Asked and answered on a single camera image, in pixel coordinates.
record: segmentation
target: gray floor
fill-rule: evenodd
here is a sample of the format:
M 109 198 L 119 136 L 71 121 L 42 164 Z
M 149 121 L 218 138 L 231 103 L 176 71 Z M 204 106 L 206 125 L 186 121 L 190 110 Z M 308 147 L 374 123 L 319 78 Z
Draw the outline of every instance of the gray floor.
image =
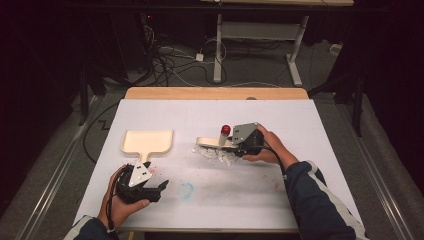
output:
M 236 46 L 228 47 L 227 59 L 224 60 L 227 81 L 223 86 L 294 87 L 284 63 L 284 54 L 291 49 L 290 43 L 284 42 L 273 50 L 259 51 L 258 48 L 252 48 L 247 56 L 246 49 L 236 52 L 231 50 L 234 47 Z M 328 53 L 329 47 L 327 42 L 301 47 L 296 64 L 306 90 L 325 82 L 336 60 L 335 56 Z M 197 53 L 184 46 L 176 48 L 184 53 L 174 54 L 195 56 Z M 171 58 L 179 65 L 190 61 Z M 212 80 L 213 66 L 197 65 L 204 66 L 208 79 Z M 203 68 L 196 67 L 180 72 L 178 76 L 170 77 L 169 86 L 212 86 L 206 82 L 204 71 Z M 129 74 L 131 79 L 136 79 L 139 75 L 136 71 L 129 71 Z M 88 130 L 86 147 L 88 153 L 96 159 L 107 137 L 107 126 L 110 126 L 116 108 L 112 107 L 99 119 L 95 117 L 117 103 L 125 94 L 125 88 L 113 81 L 106 79 L 105 83 L 107 94 L 92 99 L 88 122 L 96 121 L 91 128 L 88 128 L 88 124 L 78 126 L 81 114 L 78 101 L 75 101 L 74 113 L 52 136 L 1 218 L 0 239 L 63 239 L 66 235 L 95 166 L 84 152 L 82 136 Z M 424 223 L 421 219 L 424 215 L 423 197 L 375 119 L 366 96 L 361 138 L 356 137 L 350 126 L 349 104 L 336 105 L 330 93 L 318 94 L 313 99 L 369 237 L 390 240 L 420 239 L 424 236 Z M 97 120 L 105 120 L 106 129 Z M 128 236 L 127 232 L 121 233 L 122 239 L 127 239 Z M 134 237 L 142 238 L 140 233 L 136 233 Z

